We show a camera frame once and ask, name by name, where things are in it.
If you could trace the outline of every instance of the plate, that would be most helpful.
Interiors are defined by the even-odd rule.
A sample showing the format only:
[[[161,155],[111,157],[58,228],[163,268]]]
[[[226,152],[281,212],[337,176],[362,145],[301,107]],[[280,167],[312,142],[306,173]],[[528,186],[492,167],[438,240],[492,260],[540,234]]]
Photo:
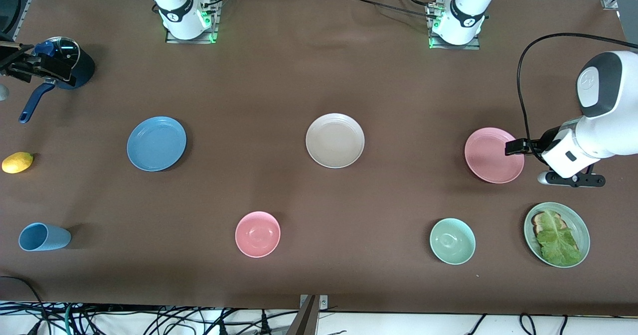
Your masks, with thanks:
[[[186,132],[178,121],[171,117],[153,117],[133,130],[126,153],[139,169],[159,171],[175,164],[185,148]]]
[[[438,221],[430,232],[430,247],[442,262],[461,265],[476,250],[476,238],[470,226],[455,218]]]
[[[525,156],[505,155],[505,144],[515,140],[499,128],[481,128],[465,142],[465,161],[479,178],[490,183],[508,183],[522,172]]]
[[[544,210],[554,210],[554,212],[557,212],[558,214],[560,214],[561,219],[563,219],[563,221],[565,221],[565,224],[567,224],[568,228],[572,230],[572,237],[574,237],[574,240],[576,241],[576,245],[578,246],[578,249],[581,251],[581,255],[583,255],[583,258],[581,259],[580,262],[574,265],[570,265],[568,267],[564,267],[561,265],[551,264],[547,262],[547,260],[543,259],[542,256],[540,256],[540,244],[538,244],[538,240],[536,240],[536,235],[534,234],[534,226],[533,224],[531,224],[531,219],[534,217],[534,215],[541,213]],[[534,255],[536,255],[538,259],[542,260],[542,262],[544,262],[545,264],[549,264],[552,267],[557,267],[557,268],[576,267],[576,265],[581,264],[583,260],[585,260],[588,253],[590,252],[590,233],[587,230],[587,226],[585,225],[585,222],[583,222],[581,217],[576,212],[574,212],[571,208],[569,208],[568,206],[562,205],[560,203],[547,202],[547,203],[540,203],[534,206],[527,214],[527,217],[525,217],[525,223],[523,224],[522,231],[525,236],[527,245],[529,246],[531,251],[534,253]]]
[[[275,217],[266,212],[246,214],[235,228],[235,244],[251,258],[269,255],[278,246],[281,229]]]
[[[328,168],[354,163],[365,145],[363,129],[352,117],[329,113],[317,118],[306,133],[306,149],[315,162]]]

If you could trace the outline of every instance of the green plate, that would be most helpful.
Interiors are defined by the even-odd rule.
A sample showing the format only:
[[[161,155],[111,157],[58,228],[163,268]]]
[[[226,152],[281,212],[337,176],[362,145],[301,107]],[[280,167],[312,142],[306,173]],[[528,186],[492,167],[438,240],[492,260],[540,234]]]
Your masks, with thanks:
[[[540,244],[538,244],[538,240],[536,240],[536,235],[534,234],[534,226],[531,223],[531,219],[534,217],[534,215],[545,210],[554,210],[554,212],[560,214],[561,219],[563,219],[563,221],[565,221],[565,224],[567,224],[567,226],[572,230],[572,236],[576,241],[578,249],[581,251],[581,255],[583,255],[583,258],[581,258],[580,262],[577,262],[574,265],[569,265],[568,267],[564,267],[561,265],[551,264],[550,262],[547,262],[547,260],[543,259],[543,257],[540,255]],[[522,226],[522,231],[525,235],[527,245],[529,246],[531,251],[538,257],[538,259],[542,260],[545,264],[551,265],[552,267],[576,267],[576,265],[581,264],[583,260],[585,260],[588,253],[590,252],[590,233],[587,230],[587,226],[585,225],[581,217],[576,214],[576,212],[574,212],[571,208],[559,203],[548,202],[540,203],[537,206],[534,206],[527,214],[527,217],[525,217],[525,223]]]

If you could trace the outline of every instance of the blue handle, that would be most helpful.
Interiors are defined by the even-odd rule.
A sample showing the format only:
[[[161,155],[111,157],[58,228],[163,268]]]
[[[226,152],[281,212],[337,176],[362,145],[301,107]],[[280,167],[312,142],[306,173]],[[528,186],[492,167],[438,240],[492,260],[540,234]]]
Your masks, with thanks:
[[[33,112],[36,110],[36,106],[38,106],[39,99],[42,98],[43,94],[52,90],[53,88],[55,88],[55,85],[53,83],[42,83],[38,86],[38,88],[34,89],[18,121],[20,121],[20,123],[29,122],[29,120],[31,119],[31,115],[33,115]]]

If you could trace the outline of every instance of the white plate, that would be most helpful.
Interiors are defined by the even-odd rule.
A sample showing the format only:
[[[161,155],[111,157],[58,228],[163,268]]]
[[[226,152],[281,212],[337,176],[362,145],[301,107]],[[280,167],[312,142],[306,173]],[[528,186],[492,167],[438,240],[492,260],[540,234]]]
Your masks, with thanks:
[[[365,144],[361,126],[352,117],[329,113],[317,118],[306,133],[306,149],[315,162],[328,168],[354,163]]]

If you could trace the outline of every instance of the lemon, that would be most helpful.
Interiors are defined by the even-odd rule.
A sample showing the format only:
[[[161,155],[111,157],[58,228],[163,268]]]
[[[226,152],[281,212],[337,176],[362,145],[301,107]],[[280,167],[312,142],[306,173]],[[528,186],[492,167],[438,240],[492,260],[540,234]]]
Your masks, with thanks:
[[[20,173],[21,171],[31,167],[33,163],[33,155],[26,152],[18,152],[11,154],[2,161],[2,170],[6,173]]]

